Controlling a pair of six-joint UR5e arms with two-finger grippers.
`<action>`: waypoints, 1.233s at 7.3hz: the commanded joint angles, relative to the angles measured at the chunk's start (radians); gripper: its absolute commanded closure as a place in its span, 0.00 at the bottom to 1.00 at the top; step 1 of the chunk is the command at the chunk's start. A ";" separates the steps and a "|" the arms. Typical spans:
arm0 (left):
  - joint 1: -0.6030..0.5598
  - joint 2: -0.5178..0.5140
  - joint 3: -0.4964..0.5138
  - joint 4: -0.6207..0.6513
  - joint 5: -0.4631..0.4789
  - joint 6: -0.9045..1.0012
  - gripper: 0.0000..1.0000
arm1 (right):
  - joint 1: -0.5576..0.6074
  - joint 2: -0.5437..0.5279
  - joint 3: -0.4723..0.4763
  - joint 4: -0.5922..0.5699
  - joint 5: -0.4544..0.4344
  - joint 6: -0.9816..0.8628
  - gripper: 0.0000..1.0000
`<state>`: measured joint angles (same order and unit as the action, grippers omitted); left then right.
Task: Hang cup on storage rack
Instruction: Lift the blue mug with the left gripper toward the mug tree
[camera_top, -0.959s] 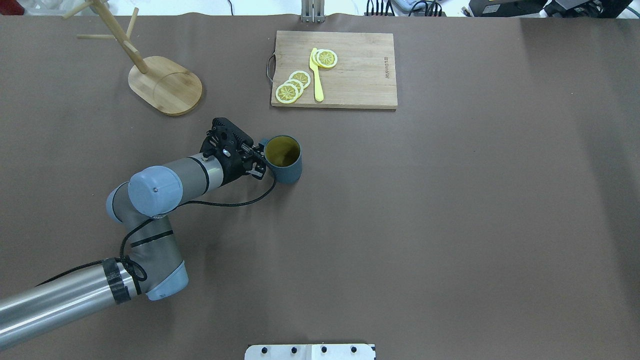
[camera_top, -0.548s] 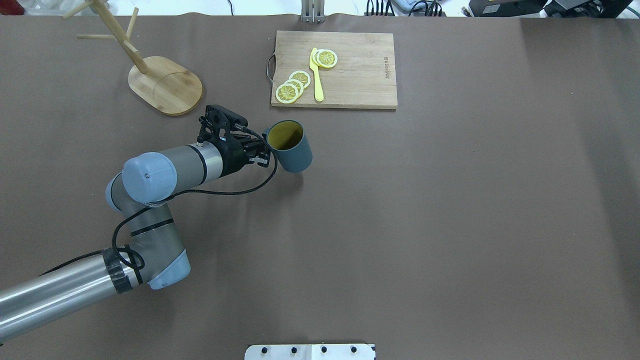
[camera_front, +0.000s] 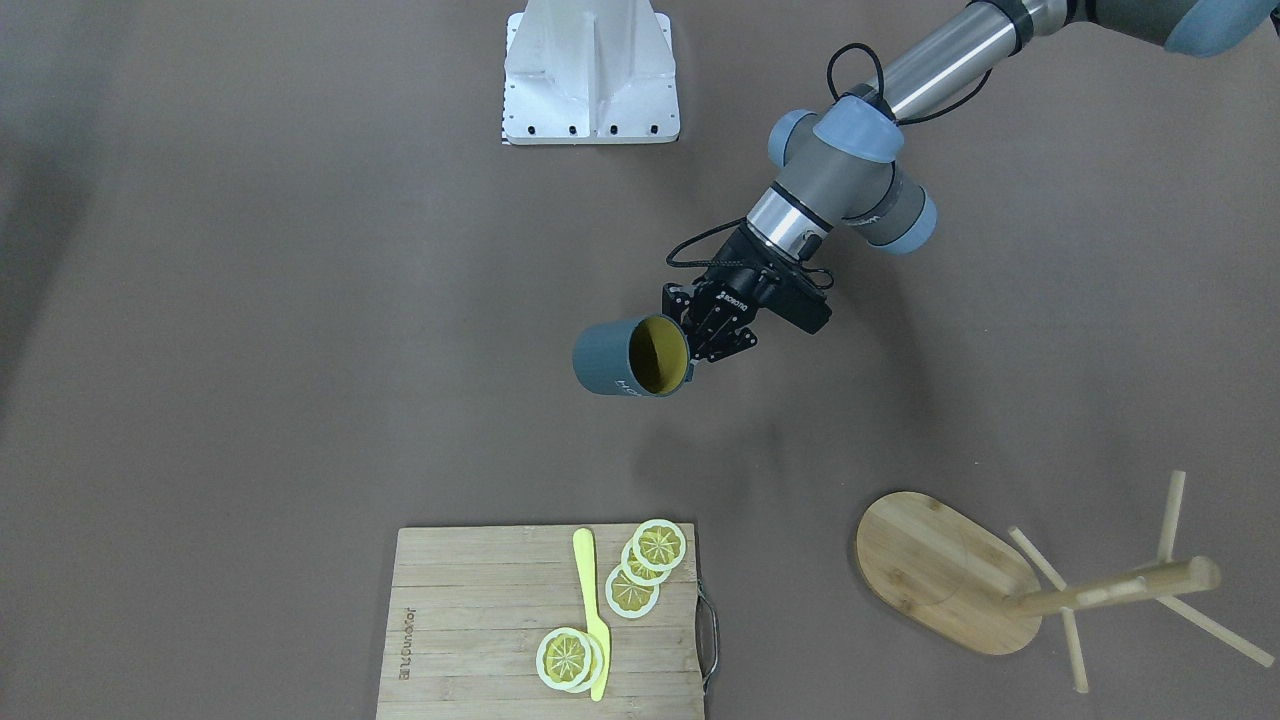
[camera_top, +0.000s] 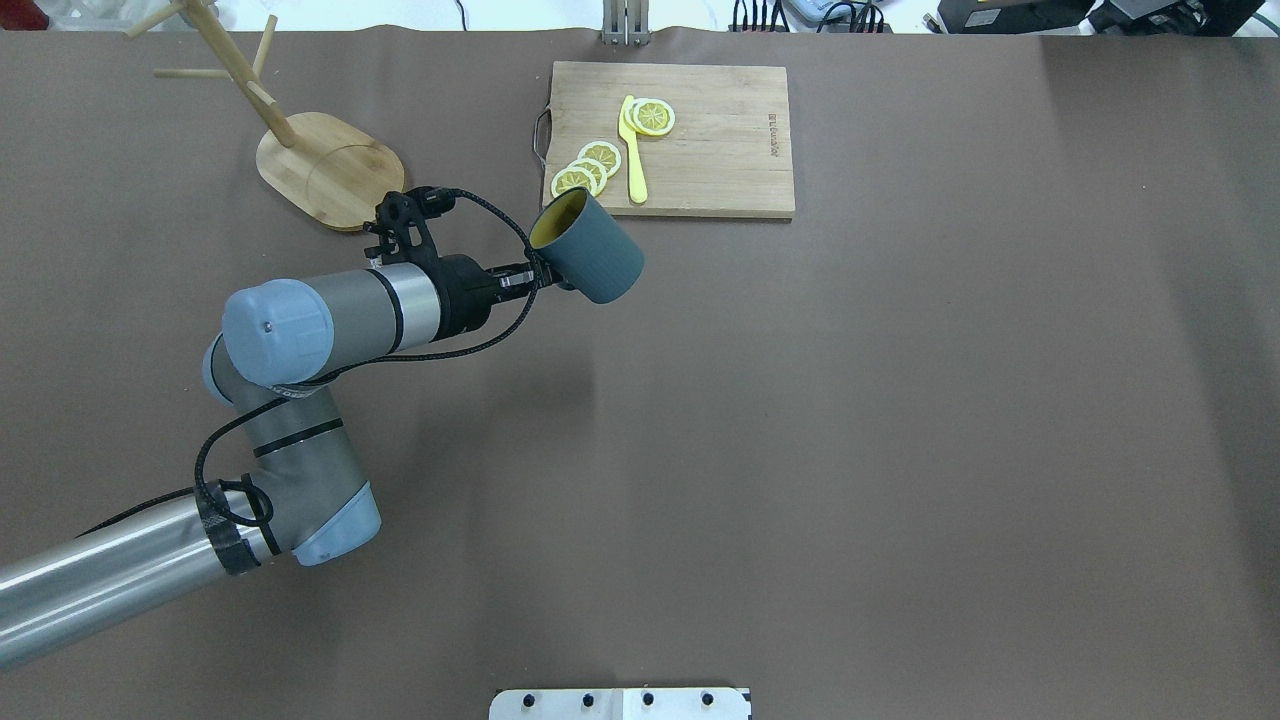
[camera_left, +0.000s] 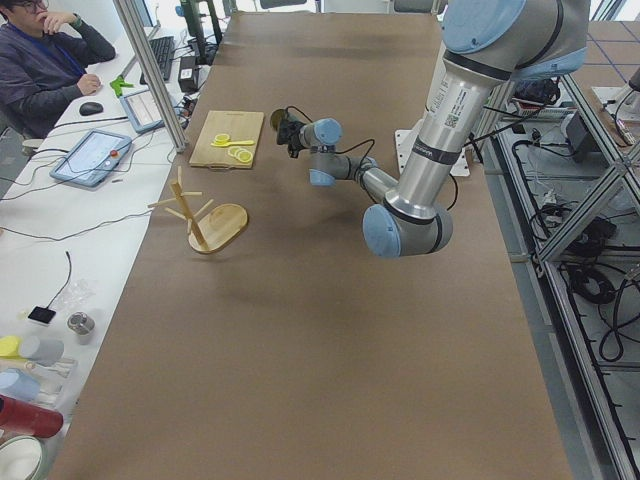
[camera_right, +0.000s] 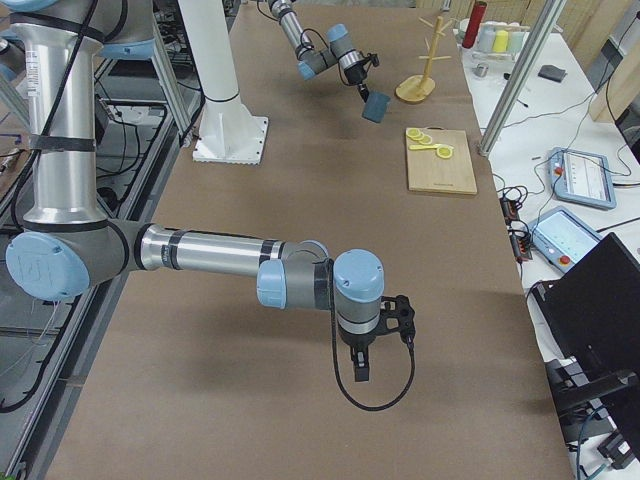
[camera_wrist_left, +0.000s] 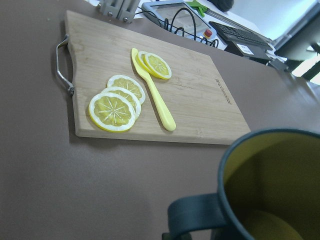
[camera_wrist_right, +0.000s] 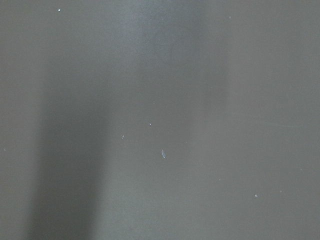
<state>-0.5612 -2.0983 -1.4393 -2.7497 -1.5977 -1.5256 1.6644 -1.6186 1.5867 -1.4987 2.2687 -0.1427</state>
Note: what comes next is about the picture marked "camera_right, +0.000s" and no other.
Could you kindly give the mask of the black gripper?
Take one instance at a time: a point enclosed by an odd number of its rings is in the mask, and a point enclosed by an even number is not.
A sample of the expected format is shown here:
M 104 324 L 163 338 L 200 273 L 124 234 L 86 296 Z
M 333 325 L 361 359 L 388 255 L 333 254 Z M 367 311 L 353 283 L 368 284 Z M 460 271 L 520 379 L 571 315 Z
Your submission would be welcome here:
M 345 77 L 349 86 L 357 86 L 358 93 L 364 102 L 369 99 L 369 89 L 366 84 L 367 70 L 362 63 L 355 63 L 345 69 Z
M 343 327 L 340 327 L 339 335 L 350 349 L 354 381 L 356 383 L 368 382 L 370 379 L 368 348 L 375 341 L 377 334 L 374 331 L 364 334 L 355 334 L 345 330 Z

